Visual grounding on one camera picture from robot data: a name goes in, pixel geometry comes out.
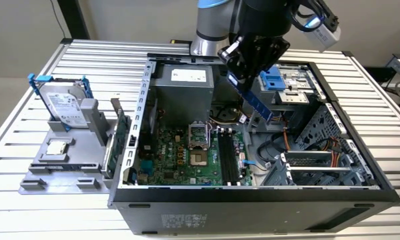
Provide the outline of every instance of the black cable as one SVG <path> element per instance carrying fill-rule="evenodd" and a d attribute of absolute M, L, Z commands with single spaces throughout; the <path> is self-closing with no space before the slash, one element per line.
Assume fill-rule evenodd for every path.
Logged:
<path fill-rule="evenodd" d="M 275 159 L 269 159 L 269 158 L 265 158 L 263 155 L 262 155 L 262 150 L 263 148 L 266 148 L 267 150 L 267 153 L 269 155 L 273 157 L 273 155 L 270 154 L 269 152 L 269 149 L 267 149 L 267 146 L 271 145 L 281 153 L 286 152 L 287 149 L 286 148 L 282 148 L 277 143 L 275 143 L 275 140 L 281 137 L 283 137 L 283 132 L 278 132 L 273 135 L 270 135 L 270 140 L 267 140 L 266 138 L 266 141 L 259 145 L 259 147 L 257 148 L 257 155 L 259 157 L 261 160 L 263 160 L 265 162 L 271 162 L 271 163 L 275 163 L 277 160 Z"/>
<path fill-rule="evenodd" d="M 63 26 L 62 26 L 62 23 L 60 23 L 60 20 L 59 20 L 59 16 L 56 15 L 56 10 L 55 10 L 55 4 L 54 4 L 54 1 L 51 1 L 51 4 L 52 4 L 52 9 L 54 9 L 54 14 L 55 14 L 55 18 L 56 18 L 56 22 L 59 24 L 59 27 L 60 27 L 60 30 L 62 30 L 62 34 L 64 35 L 64 39 L 67 38 L 66 36 L 66 32 L 64 32 L 64 29 L 63 29 Z"/>
<path fill-rule="evenodd" d="M 299 14 L 299 7 L 303 5 L 306 8 L 313 10 L 314 14 L 321 20 L 321 23 L 315 27 L 306 27 L 305 24 L 301 23 L 301 21 L 297 18 L 297 15 Z M 318 28 L 322 27 L 325 21 L 326 21 L 326 11 L 321 5 L 321 3 L 317 0 L 299 0 L 297 4 L 290 6 L 290 17 L 291 17 L 291 23 L 293 25 L 305 33 L 314 32 Z"/>
<path fill-rule="evenodd" d="M 250 166 L 255 166 L 255 167 L 258 167 L 258 169 L 259 169 L 259 170 L 262 170 L 262 171 L 267 172 L 267 169 L 262 168 L 262 167 L 261 167 L 261 166 L 258 166 L 257 164 L 250 164 Z"/>
<path fill-rule="evenodd" d="M 305 151 L 310 151 L 310 150 L 321 150 L 321 146 L 319 144 L 323 143 L 325 141 L 334 141 L 334 142 L 338 142 L 335 139 L 333 139 L 331 137 L 330 138 L 323 138 L 322 140 L 317 141 L 314 144 L 311 144 L 306 149 Z"/>
<path fill-rule="evenodd" d="M 302 14 L 301 11 L 297 12 L 297 15 L 302 18 L 302 19 L 309 19 L 311 18 L 315 14 Z"/>

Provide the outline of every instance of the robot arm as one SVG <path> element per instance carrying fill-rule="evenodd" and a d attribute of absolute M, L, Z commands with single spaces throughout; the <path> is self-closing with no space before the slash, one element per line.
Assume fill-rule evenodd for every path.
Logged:
<path fill-rule="evenodd" d="M 273 67 L 290 48 L 283 36 L 293 25 L 321 51 L 338 42 L 341 28 L 323 0 L 243 0 L 241 4 L 238 35 L 218 56 L 237 80 L 235 87 L 247 92 L 257 76 Z M 302 14 L 301 6 L 314 13 Z"/>

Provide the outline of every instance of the blue latch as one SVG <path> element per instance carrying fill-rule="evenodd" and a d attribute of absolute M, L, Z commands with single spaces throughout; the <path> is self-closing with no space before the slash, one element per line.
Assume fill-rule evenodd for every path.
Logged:
<path fill-rule="evenodd" d="M 265 83 L 266 90 L 283 91 L 287 88 L 286 81 L 277 66 L 273 66 L 269 71 L 262 71 L 259 76 Z"/>

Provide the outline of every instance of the motherboard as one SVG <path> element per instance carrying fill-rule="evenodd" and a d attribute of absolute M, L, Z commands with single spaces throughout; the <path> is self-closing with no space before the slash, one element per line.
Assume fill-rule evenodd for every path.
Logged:
<path fill-rule="evenodd" d="M 231 134 L 229 146 L 219 140 L 221 133 L 209 130 L 207 147 L 193 147 L 190 143 L 206 141 L 199 129 L 193 130 L 194 134 L 190 134 L 189 128 L 163 127 L 158 131 L 155 155 L 152 159 L 142 160 L 138 183 L 150 186 L 222 186 L 227 185 L 223 176 L 230 172 L 227 168 L 231 168 L 235 169 L 238 184 L 251 186 L 251 172 L 243 164 L 247 152 L 242 133 Z M 226 156 L 226 163 L 221 156 L 223 152 L 234 153 L 234 157 Z"/>

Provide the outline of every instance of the motherboard chip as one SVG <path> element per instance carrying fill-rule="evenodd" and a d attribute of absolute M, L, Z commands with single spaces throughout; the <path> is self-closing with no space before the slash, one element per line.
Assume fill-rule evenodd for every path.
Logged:
<path fill-rule="evenodd" d="M 164 172 L 164 179 L 174 179 L 174 172 Z"/>
<path fill-rule="evenodd" d="M 207 166 L 209 165 L 209 152 L 195 150 L 190 152 L 190 165 Z"/>
<path fill-rule="evenodd" d="M 63 155 L 67 148 L 66 141 L 52 141 L 47 146 L 46 155 Z"/>

